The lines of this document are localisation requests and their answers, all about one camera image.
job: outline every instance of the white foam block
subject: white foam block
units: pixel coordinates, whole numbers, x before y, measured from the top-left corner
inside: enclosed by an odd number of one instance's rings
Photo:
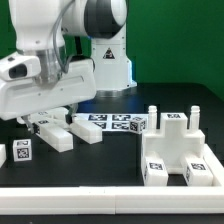
[[[58,152],[73,149],[73,136],[48,120],[35,122],[37,135]]]
[[[68,110],[64,107],[59,107],[47,111],[48,114],[54,119],[62,120],[66,122],[65,116],[68,114]]]
[[[115,192],[107,187],[1,188],[0,214],[115,214]]]
[[[168,173],[161,158],[146,157],[143,179],[145,186],[167,186]]]
[[[31,139],[14,140],[13,157],[15,162],[32,160]]]
[[[5,145],[0,145],[0,167],[2,167],[5,161],[6,161]]]
[[[201,158],[185,155],[181,159],[183,176],[188,186],[211,186],[213,175]]]
[[[102,128],[90,121],[77,119],[70,125],[70,131],[89,144],[103,140]]]
[[[224,168],[207,144],[204,147],[204,160],[213,174],[212,186],[224,187]]]
[[[48,120],[50,123],[53,123],[60,128],[63,128],[66,131],[70,130],[69,124],[66,123],[64,120],[51,119],[51,118],[47,118],[46,120]]]

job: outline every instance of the white cube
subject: white cube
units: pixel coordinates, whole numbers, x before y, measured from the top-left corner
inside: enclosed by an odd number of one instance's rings
[[[161,158],[145,158],[143,180],[145,186],[167,186],[168,173]]]
[[[6,161],[5,145],[0,145],[0,167],[2,167],[5,161]]]
[[[134,117],[129,121],[129,131],[141,134],[143,130],[146,129],[146,118]]]
[[[183,176],[188,186],[211,186],[213,175],[201,158],[182,158]]]
[[[30,139],[15,140],[13,142],[14,161],[32,160],[32,148]]]

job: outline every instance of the rectangular block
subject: rectangular block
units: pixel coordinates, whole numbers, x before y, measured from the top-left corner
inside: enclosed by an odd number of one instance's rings
[[[145,186],[167,186],[169,175],[161,158],[145,157],[142,172]]]
[[[35,114],[30,114],[30,116],[29,116],[29,120],[30,120],[31,123],[34,123],[35,121],[45,119],[45,118],[53,119],[53,115],[49,114],[47,111],[40,111],[40,112],[35,113]]]
[[[204,147],[204,161],[213,174],[212,186],[224,187],[224,168],[207,144]]]
[[[73,136],[48,120],[35,122],[37,135],[58,152],[73,149]]]
[[[13,156],[15,162],[32,160],[31,140],[15,140],[13,142]]]
[[[90,121],[77,119],[70,125],[70,131],[89,144],[103,140],[102,128]]]
[[[65,116],[68,114],[68,110],[64,107],[58,107],[46,111],[53,119],[65,121]]]
[[[0,145],[0,167],[2,167],[5,161],[6,161],[5,145]]]
[[[160,129],[166,138],[180,138],[187,130],[187,121],[184,113],[161,113]]]
[[[0,201],[0,214],[7,215],[114,215],[116,206],[110,187],[1,188]]]
[[[64,120],[58,120],[58,119],[52,119],[52,118],[47,118],[46,120],[49,121],[49,123],[52,123],[62,129],[64,129],[65,131],[70,130],[69,125]]]
[[[116,214],[186,215],[223,212],[224,191],[220,187],[117,188]]]
[[[213,174],[205,161],[189,155],[181,159],[183,176],[188,186],[211,186]]]

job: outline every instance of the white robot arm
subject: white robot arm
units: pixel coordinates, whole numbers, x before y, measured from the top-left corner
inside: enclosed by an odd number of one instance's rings
[[[0,118],[92,99],[93,62],[66,58],[61,28],[68,35],[111,38],[125,24],[125,0],[9,0],[9,5],[17,52],[0,61]]]

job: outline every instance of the white structure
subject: white structure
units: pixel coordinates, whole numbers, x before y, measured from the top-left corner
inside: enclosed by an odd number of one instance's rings
[[[156,152],[164,160],[170,174],[182,174],[181,156],[190,151],[198,158],[203,156],[205,136],[201,130],[187,129],[187,117],[184,113],[162,113],[160,129],[156,129],[156,116],[149,120],[149,131],[142,134],[142,170],[145,157]]]

